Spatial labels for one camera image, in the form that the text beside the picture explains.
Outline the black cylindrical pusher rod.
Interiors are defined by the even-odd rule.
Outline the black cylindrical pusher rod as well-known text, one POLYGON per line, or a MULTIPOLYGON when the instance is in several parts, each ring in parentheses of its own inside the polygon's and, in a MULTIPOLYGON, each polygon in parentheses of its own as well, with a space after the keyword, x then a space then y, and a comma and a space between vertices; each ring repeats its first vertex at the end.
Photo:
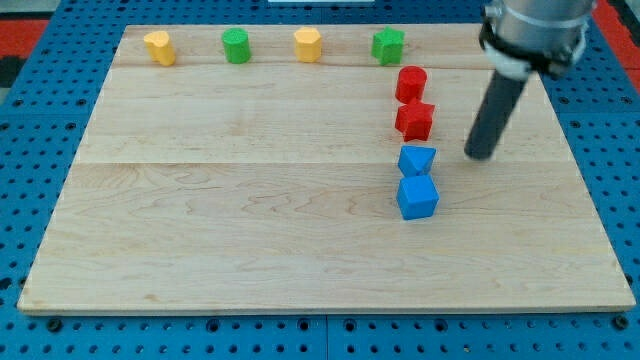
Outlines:
POLYGON ((498 71, 492 74, 465 142, 464 152, 469 158, 479 161, 491 158, 526 83, 498 71))

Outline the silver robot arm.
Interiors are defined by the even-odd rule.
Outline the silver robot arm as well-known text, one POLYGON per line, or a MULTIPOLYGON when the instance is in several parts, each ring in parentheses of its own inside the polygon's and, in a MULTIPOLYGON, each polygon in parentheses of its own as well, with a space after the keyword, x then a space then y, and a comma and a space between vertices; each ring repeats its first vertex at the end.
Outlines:
POLYGON ((595 0, 494 0, 482 13, 478 36, 495 70, 464 152, 488 160, 533 72, 564 76, 586 49, 595 0))

